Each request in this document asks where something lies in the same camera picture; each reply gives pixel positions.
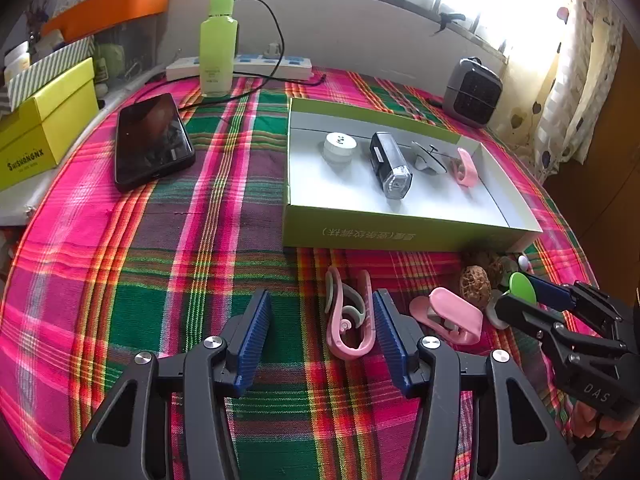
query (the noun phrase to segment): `hand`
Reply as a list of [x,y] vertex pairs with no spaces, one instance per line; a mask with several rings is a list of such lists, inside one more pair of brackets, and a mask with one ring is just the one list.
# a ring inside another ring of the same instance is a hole
[[596,416],[598,412],[591,406],[587,406],[584,402],[576,402],[574,412],[571,416],[571,428],[574,432],[574,436],[578,438],[588,437],[595,433],[596,429],[606,431],[607,433],[613,433],[618,440],[625,440],[633,426],[638,420],[639,412],[628,418],[627,420],[620,422],[614,420],[608,416],[603,416],[600,419],[600,423],[596,428]]

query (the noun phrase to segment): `green bottle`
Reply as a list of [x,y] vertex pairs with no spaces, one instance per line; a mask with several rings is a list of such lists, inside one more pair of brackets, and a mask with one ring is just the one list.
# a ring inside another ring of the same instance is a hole
[[238,32],[233,10],[234,0],[211,0],[209,19],[200,25],[200,91],[206,97],[231,90]]

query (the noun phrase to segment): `power strip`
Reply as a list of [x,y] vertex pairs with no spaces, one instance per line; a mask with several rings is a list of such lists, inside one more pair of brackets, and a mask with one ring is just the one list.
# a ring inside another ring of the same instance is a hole
[[[265,58],[262,54],[240,54],[234,59],[234,72],[269,75],[277,62],[277,59]],[[198,57],[180,58],[166,68],[167,81],[198,75],[200,75]],[[274,74],[274,77],[300,81],[311,79],[311,76],[311,60],[308,57],[296,56],[285,56]]]

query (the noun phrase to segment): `yellow box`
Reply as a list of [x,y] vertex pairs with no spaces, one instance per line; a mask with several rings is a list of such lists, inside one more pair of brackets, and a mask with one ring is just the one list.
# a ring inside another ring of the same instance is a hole
[[0,120],[0,190],[55,168],[98,113],[86,59]]

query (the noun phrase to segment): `wooden cabinet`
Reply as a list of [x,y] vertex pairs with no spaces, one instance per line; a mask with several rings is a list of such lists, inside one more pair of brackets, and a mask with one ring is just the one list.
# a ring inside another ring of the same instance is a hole
[[545,189],[600,287],[632,304],[640,278],[640,50],[626,31],[585,164],[563,164]]

